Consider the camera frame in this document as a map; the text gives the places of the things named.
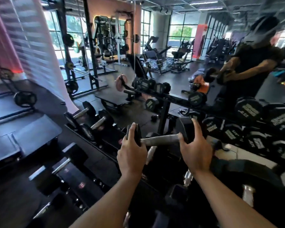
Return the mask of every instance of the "right hand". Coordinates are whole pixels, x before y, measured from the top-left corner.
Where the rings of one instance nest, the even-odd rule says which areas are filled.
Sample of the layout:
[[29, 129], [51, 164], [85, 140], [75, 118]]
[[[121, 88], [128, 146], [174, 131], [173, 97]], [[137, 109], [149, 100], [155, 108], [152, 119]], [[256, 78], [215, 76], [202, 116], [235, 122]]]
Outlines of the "right hand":
[[192, 119], [194, 124], [195, 138], [187, 144], [183, 135], [178, 134], [181, 154], [190, 172], [194, 175], [198, 171], [208, 171], [213, 156], [211, 145], [203, 137], [201, 126], [197, 120]]
[[117, 161], [123, 177], [140, 180], [143, 167], [147, 160], [148, 151], [144, 144], [139, 147], [134, 140], [136, 124], [133, 122], [129, 129], [128, 139], [122, 140], [122, 147], [117, 152]]

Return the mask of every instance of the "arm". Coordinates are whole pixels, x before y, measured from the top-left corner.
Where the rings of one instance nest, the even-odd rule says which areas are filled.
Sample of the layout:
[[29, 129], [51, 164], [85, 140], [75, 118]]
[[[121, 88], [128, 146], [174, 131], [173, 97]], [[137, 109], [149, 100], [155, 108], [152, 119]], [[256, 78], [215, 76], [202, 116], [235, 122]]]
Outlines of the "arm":
[[234, 70], [241, 63], [239, 57], [232, 57], [220, 71], [224, 72], [226, 70]]
[[193, 122], [194, 141], [186, 144], [183, 136], [179, 134], [180, 151], [190, 172], [207, 197], [220, 225], [223, 228], [275, 227], [209, 171], [213, 155], [212, 147], [203, 137], [198, 122], [196, 120]]
[[277, 62], [271, 59], [262, 61], [258, 66], [248, 69], [242, 73], [232, 76], [232, 80], [243, 80], [253, 77], [259, 73], [271, 72], [277, 65]]
[[134, 141], [135, 124], [129, 130], [129, 139], [122, 140], [117, 161], [121, 178], [97, 203], [81, 215], [69, 228], [122, 228], [125, 215], [137, 187], [147, 159], [145, 145]]

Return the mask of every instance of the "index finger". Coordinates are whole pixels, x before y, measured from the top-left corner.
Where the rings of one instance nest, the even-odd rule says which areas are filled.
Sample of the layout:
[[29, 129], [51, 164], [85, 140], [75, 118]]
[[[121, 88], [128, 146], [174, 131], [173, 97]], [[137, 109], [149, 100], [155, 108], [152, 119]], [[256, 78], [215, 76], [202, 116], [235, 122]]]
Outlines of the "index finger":
[[135, 128], [136, 128], [136, 123], [133, 122], [130, 129], [129, 129], [128, 140], [134, 139]]
[[193, 121], [193, 124], [194, 124], [194, 136], [195, 136], [195, 138], [202, 138], [203, 137], [203, 132], [201, 130], [200, 124], [195, 119], [192, 119], [192, 121]]

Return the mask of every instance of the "man in black shirt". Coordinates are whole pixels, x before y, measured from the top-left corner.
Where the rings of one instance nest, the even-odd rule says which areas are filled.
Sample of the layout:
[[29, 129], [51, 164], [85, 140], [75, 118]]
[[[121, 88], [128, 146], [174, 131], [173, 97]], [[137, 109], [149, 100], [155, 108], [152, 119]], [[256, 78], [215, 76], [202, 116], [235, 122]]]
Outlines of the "man in black shirt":
[[224, 76], [226, 89], [222, 95], [235, 103], [239, 97], [255, 97], [268, 74], [283, 60], [284, 51], [270, 44], [279, 20], [262, 17], [243, 39], [234, 56], [221, 71], [233, 70]]

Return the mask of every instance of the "fluorescent light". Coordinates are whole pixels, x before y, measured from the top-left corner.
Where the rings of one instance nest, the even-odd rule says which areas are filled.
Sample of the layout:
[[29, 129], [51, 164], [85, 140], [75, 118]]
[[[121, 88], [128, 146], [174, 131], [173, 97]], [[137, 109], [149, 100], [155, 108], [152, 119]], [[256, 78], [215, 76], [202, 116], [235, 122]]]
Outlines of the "fluorescent light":
[[206, 9], [198, 9], [198, 11], [202, 11], [202, 10], [217, 10], [217, 9], [223, 9], [223, 7], [220, 7], [220, 8], [206, 8]]
[[218, 1], [207, 1], [207, 2], [190, 3], [190, 5], [203, 5], [203, 4], [212, 4], [212, 3], [218, 3]]

